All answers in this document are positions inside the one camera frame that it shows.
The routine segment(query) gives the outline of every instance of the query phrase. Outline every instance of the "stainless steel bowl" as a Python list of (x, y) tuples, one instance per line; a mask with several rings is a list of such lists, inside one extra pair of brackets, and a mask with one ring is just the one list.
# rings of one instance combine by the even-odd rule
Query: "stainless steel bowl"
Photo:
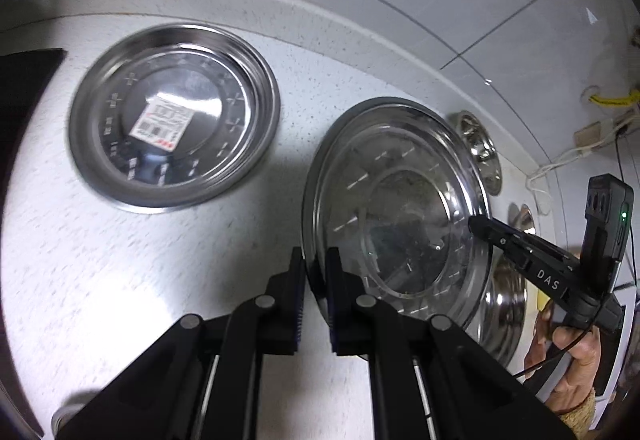
[(404, 314), (443, 313), (465, 326), (491, 264), (491, 248), (469, 232), (472, 214), (489, 215), (489, 206), (455, 131), (415, 102), (362, 102), (332, 125), (307, 176), (302, 241), (312, 289), (323, 281), (325, 251), (337, 246), (369, 294)]
[[(531, 211), (523, 205), (511, 226), (535, 233)], [(507, 366), (515, 353), (527, 310), (527, 282), (500, 256), (492, 269), (480, 317), (479, 343), (494, 359)]]
[(484, 126), (468, 111), (458, 113), (456, 129), (476, 159), (480, 177), (488, 194), (497, 196), (502, 190), (502, 168), (495, 146)]
[(110, 48), (69, 115), (81, 176), (119, 207), (158, 213), (228, 189), (260, 159), (280, 115), (275, 78), (238, 36), (155, 26)]

